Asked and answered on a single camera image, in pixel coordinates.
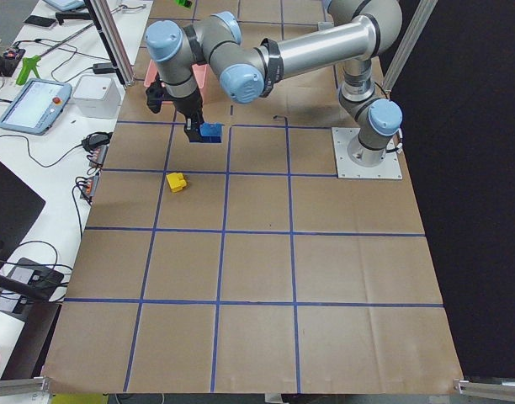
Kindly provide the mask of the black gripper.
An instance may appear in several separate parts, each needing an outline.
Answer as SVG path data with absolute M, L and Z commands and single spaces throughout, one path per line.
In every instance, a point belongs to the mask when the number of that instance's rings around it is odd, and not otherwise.
M 190 95 L 174 98 L 173 104 L 185 118 L 183 130 L 188 140 L 191 143 L 202 143 L 204 139 L 200 134 L 200 126 L 204 123 L 204 117 L 201 92 L 194 90 Z

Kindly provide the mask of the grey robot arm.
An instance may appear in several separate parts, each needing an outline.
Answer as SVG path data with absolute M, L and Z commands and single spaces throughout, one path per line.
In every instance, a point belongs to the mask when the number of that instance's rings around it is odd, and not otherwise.
M 402 122 L 400 107 L 375 93 L 372 59 L 386 51 L 400 33 L 402 11 L 397 1 L 326 1 L 333 26 L 277 42 L 265 39 L 249 50 L 230 12 L 216 13 L 180 27 L 157 21 L 146 30 L 146 46 L 157 67 L 146 90 L 147 105 L 159 113 L 170 101 L 184 117 L 192 142 L 220 141 L 221 132 L 203 116 L 203 99 L 195 65 L 208 65 L 226 95 L 238 104 L 266 98 L 276 83 L 342 62 L 344 81 L 338 90 L 342 107 L 359 126 L 348 143 L 351 161 L 362 167 L 380 165 L 390 139 Z

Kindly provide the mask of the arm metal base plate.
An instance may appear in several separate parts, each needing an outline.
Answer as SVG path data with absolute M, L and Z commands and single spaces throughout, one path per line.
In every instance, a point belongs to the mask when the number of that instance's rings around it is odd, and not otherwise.
M 332 143 L 336 158 L 337 176 L 354 180 L 402 180 L 397 152 L 385 149 L 372 151 L 364 147 L 358 138 L 359 128 L 332 127 Z

